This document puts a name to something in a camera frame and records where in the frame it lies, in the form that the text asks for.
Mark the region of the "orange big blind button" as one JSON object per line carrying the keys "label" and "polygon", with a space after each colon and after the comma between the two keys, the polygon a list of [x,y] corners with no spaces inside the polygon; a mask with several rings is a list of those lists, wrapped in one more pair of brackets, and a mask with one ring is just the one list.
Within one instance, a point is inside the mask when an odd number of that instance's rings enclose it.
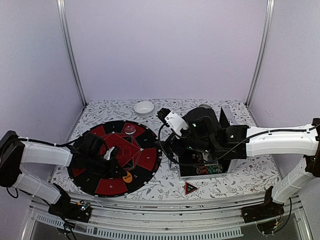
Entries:
{"label": "orange big blind button", "polygon": [[133,181],[133,176],[130,172],[127,172],[126,176],[123,176],[123,181],[127,184],[131,183]]}

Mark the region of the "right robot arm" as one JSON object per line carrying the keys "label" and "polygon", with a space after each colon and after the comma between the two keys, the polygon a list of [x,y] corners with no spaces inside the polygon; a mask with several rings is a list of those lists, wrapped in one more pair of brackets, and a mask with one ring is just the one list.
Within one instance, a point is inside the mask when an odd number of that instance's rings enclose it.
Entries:
{"label": "right robot arm", "polygon": [[159,146],[167,158],[175,160],[186,151],[207,155],[208,160],[193,160],[187,166],[210,166],[219,161],[246,159],[262,155],[299,154],[304,158],[276,186],[265,192],[264,203],[258,213],[269,218],[293,194],[308,182],[320,176],[320,120],[314,118],[311,124],[292,128],[263,128],[236,124],[228,107],[221,107],[220,114],[207,106],[200,105],[180,116],[176,112],[161,108],[157,117],[171,135],[160,141]]}

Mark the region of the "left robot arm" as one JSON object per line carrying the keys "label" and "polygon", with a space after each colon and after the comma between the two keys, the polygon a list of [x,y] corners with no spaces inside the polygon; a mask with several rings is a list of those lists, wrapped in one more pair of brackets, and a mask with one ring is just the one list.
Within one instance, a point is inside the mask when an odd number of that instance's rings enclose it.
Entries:
{"label": "left robot arm", "polygon": [[54,205],[63,217],[70,217],[75,210],[69,195],[31,169],[59,166],[89,170],[103,179],[125,177],[127,173],[116,159],[118,151],[117,146],[108,148],[103,138],[92,133],[56,144],[23,138],[9,130],[0,139],[0,185],[41,198]]}

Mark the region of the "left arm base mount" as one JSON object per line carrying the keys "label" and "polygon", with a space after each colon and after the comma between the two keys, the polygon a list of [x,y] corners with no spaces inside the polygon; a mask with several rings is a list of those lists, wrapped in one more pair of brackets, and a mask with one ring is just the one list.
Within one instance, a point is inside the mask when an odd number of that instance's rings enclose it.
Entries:
{"label": "left arm base mount", "polygon": [[83,200],[77,203],[72,203],[70,200],[59,200],[57,203],[50,205],[48,213],[63,220],[88,223],[91,218],[92,208]]}

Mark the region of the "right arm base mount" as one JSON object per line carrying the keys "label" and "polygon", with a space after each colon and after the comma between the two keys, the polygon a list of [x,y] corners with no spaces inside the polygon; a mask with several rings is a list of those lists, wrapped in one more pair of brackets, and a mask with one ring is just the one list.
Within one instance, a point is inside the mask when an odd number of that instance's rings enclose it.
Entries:
{"label": "right arm base mount", "polygon": [[241,216],[245,223],[265,220],[280,216],[284,213],[284,204],[273,201],[264,201],[263,203],[246,206],[241,208]]}

